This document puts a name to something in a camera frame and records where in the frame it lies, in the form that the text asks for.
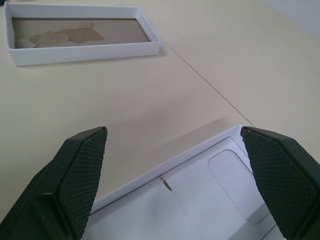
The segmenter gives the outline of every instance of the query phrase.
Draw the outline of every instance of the white cardboard box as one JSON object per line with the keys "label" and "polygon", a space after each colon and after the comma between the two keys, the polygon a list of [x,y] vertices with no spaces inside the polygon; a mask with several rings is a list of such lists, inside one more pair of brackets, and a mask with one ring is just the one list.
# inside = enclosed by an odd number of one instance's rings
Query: white cardboard box
{"label": "white cardboard box", "polygon": [[[8,3],[4,5],[7,48],[17,66],[78,62],[156,55],[160,39],[141,10],[132,6],[54,5]],[[27,19],[136,19],[149,42],[15,48],[13,18]]]}
{"label": "white cardboard box", "polygon": [[[82,240],[263,239],[276,223],[255,184],[241,128],[97,199]],[[274,240],[283,239],[278,235]]]}

